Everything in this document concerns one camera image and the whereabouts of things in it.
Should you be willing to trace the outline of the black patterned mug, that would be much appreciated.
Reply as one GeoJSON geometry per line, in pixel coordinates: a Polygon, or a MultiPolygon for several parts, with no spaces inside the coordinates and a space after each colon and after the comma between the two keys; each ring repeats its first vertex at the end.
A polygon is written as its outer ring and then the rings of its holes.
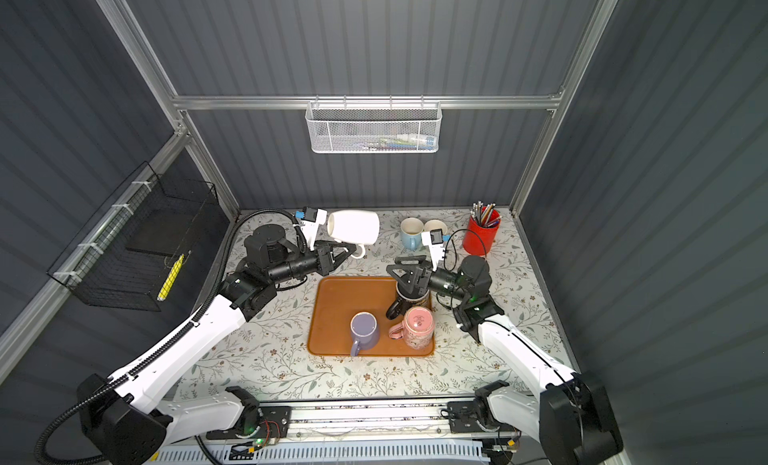
{"type": "Polygon", "coordinates": [[[385,316],[388,320],[396,320],[404,316],[406,312],[413,307],[423,307],[432,310],[430,293],[425,292],[419,295],[417,292],[407,292],[396,287],[396,295],[392,304],[387,309],[385,316]]]}

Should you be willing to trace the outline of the white mug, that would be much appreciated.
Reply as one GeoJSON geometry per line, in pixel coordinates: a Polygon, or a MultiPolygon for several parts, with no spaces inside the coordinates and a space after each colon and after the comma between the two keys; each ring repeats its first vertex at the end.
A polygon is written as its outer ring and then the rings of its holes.
{"type": "Polygon", "coordinates": [[[338,242],[355,244],[357,249],[352,257],[362,259],[365,247],[375,244],[379,237],[380,220],[373,211],[339,210],[328,216],[327,231],[338,242]]]}

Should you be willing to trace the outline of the light blue mug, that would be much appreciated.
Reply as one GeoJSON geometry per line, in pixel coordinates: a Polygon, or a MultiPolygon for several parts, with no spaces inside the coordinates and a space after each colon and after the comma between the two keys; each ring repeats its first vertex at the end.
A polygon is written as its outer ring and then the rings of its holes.
{"type": "Polygon", "coordinates": [[[407,217],[400,224],[400,239],[403,247],[409,251],[419,250],[422,244],[421,234],[424,223],[415,217],[407,217]]]}

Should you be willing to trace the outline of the orange plastic tray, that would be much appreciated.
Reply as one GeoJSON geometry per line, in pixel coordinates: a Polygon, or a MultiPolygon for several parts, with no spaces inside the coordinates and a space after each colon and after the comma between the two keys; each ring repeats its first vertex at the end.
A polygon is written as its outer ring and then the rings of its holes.
{"type": "Polygon", "coordinates": [[[327,277],[319,282],[307,347],[317,356],[347,356],[353,344],[350,322],[359,312],[372,313],[379,325],[380,339],[366,357],[426,357],[434,353],[435,341],[414,350],[403,340],[388,337],[395,324],[386,311],[395,300],[396,282],[385,277],[327,277]]]}

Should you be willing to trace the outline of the light green mug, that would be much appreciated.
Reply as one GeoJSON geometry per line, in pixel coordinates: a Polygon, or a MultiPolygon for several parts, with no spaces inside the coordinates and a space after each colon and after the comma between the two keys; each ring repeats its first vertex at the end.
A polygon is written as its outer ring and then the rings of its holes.
{"type": "Polygon", "coordinates": [[[445,235],[448,233],[448,226],[439,219],[431,219],[424,223],[423,230],[425,232],[440,230],[441,233],[445,235]]]}

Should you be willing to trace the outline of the purple mug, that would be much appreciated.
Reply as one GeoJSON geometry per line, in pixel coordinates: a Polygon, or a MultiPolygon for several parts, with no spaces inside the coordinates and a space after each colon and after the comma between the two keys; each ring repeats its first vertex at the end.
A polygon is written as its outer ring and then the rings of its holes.
{"type": "Polygon", "coordinates": [[[379,341],[380,332],[376,317],[367,311],[355,314],[350,321],[351,356],[372,349],[379,341]]]}

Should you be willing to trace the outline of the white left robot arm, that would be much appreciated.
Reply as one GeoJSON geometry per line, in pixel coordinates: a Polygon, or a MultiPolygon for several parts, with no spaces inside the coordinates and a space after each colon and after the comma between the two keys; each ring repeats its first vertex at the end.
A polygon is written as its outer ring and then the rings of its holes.
{"type": "Polygon", "coordinates": [[[41,433],[33,455],[40,464],[57,464],[47,445],[54,432],[79,416],[83,434],[98,449],[86,464],[142,464],[170,441],[216,428],[245,429],[255,424],[258,402],[234,386],[188,409],[162,403],[177,380],[221,339],[248,323],[281,292],[316,273],[327,276],[348,258],[365,254],[366,238],[342,231],[321,209],[283,211],[296,234],[287,240],[278,224],[256,228],[244,240],[246,256],[214,287],[195,313],[152,348],[108,377],[93,374],[77,390],[78,401],[41,433]]]}

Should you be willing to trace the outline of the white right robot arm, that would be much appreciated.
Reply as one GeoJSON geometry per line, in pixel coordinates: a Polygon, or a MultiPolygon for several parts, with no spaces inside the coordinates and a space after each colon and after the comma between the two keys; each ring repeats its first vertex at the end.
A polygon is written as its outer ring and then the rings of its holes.
{"type": "Polygon", "coordinates": [[[552,464],[601,464],[620,454],[623,438],[605,386],[591,373],[558,362],[526,337],[490,293],[490,267],[468,256],[449,271],[425,256],[398,257],[386,268],[401,290],[454,300],[458,328],[500,358],[526,385],[528,395],[497,381],[475,393],[477,421],[510,425],[535,439],[552,464]]]}

